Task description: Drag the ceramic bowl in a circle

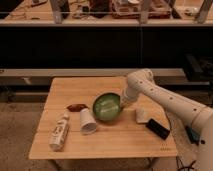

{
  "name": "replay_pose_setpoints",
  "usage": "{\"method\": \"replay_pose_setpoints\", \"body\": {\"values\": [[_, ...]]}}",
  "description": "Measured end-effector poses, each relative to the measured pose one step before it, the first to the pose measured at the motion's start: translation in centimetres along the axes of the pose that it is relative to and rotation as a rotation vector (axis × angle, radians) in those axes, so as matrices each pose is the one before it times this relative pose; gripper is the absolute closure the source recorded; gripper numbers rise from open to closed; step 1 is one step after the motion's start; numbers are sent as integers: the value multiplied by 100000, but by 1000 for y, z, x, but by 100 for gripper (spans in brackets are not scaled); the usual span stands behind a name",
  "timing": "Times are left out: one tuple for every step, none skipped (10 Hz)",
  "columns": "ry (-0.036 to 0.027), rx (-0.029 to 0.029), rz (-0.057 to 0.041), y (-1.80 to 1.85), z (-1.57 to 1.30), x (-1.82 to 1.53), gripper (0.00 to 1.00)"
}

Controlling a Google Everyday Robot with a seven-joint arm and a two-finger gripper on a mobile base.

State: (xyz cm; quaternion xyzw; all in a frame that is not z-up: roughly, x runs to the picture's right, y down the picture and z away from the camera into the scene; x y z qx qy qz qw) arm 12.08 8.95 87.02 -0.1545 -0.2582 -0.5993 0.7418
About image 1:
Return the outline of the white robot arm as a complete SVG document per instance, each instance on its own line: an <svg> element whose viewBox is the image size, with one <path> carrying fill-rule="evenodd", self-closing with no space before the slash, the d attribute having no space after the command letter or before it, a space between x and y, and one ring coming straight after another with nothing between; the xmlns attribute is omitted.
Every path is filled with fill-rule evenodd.
<svg viewBox="0 0 213 171"><path fill-rule="evenodd" d="M144 94L176 114L200 134L195 170L213 171L213 108L158 86L150 69L129 73L126 83L121 94L121 106L135 103L139 95Z"/></svg>

